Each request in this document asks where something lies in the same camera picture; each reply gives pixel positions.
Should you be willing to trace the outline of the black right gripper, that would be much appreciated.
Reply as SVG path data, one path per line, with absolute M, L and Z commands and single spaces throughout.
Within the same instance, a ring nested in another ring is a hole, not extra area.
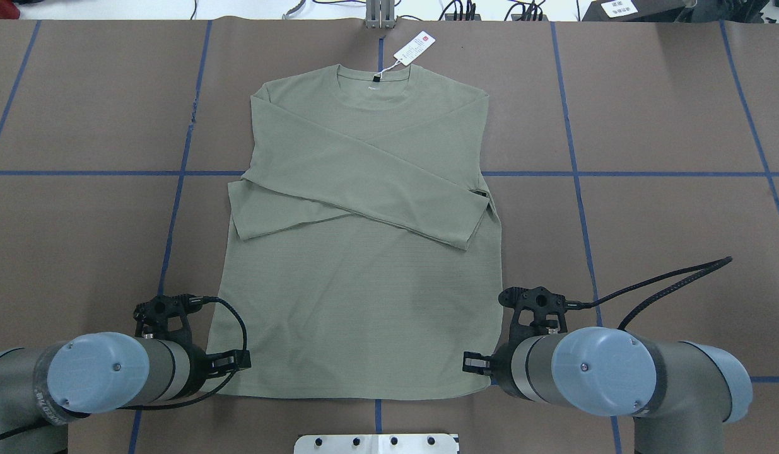
M 490 356 L 478 352 L 462 353 L 462 370 L 480 376 L 492 376 L 494 382 L 508 395 L 516 394 L 512 377 L 512 356 L 514 348 L 505 343 Z

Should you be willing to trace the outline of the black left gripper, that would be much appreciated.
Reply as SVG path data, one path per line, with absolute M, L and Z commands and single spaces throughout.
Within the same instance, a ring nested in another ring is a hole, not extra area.
M 232 374 L 251 367 L 249 350 L 229 350 L 207 354 L 199 346 L 191 344 L 185 348 L 189 359 L 189 376 L 185 382 L 185 396 L 197 393 L 210 379 L 222 374 Z

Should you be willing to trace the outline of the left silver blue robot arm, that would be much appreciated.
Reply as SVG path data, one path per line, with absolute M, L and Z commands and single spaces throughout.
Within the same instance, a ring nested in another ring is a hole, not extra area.
M 176 410 L 209 399 L 250 351 L 127 334 L 83 334 L 0 351 L 0 453 L 66 453 L 68 426 L 115 410 Z

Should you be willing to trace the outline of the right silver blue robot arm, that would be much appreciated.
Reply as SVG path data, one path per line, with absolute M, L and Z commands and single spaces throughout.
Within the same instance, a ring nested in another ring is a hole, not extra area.
M 744 365 L 721 348 L 605 327 L 465 352 L 462 370 L 517 399 L 631 417 L 635 453 L 724 453 L 725 426 L 746 416 L 754 395 Z

